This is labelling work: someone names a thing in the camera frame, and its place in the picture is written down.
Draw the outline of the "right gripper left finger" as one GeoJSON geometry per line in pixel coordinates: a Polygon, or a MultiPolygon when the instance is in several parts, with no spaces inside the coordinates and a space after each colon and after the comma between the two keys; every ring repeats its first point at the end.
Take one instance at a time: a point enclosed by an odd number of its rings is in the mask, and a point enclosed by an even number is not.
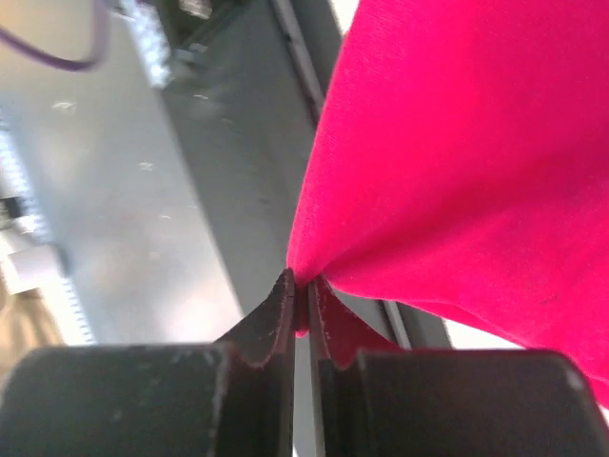
{"type": "Polygon", "coordinates": [[[295,281],[210,344],[40,348],[1,396],[5,456],[289,456],[295,281]]]}

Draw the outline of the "magenta t-shirt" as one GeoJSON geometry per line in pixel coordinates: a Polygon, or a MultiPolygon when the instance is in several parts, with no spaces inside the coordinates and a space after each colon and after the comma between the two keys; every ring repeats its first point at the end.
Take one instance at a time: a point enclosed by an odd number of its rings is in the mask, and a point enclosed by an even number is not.
{"type": "Polygon", "coordinates": [[[559,351],[606,404],[607,3],[362,1],[286,262],[559,351]]]}

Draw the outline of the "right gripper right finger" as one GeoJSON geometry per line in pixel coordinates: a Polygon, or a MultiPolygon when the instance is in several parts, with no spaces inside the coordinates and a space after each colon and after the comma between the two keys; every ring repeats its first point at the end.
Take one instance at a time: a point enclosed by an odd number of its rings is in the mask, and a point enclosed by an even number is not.
{"type": "Polygon", "coordinates": [[[580,371],[548,350],[404,349],[307,289],[321,456],[603,456],[580,371]]]}

